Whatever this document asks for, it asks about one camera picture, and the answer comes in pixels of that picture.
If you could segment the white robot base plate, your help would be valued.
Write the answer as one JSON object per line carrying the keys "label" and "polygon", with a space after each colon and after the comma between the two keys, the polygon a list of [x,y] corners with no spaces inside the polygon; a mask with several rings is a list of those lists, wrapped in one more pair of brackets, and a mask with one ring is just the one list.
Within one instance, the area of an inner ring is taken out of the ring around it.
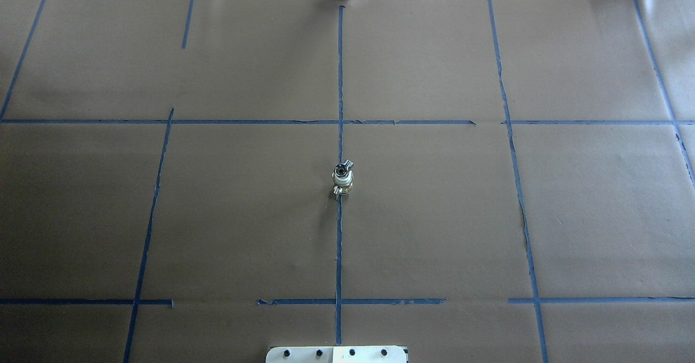
{"label": "white robot base plate", "polygon": [[274,347],[266,362],[409,362],[407,348],[377,346],[289,346]]}

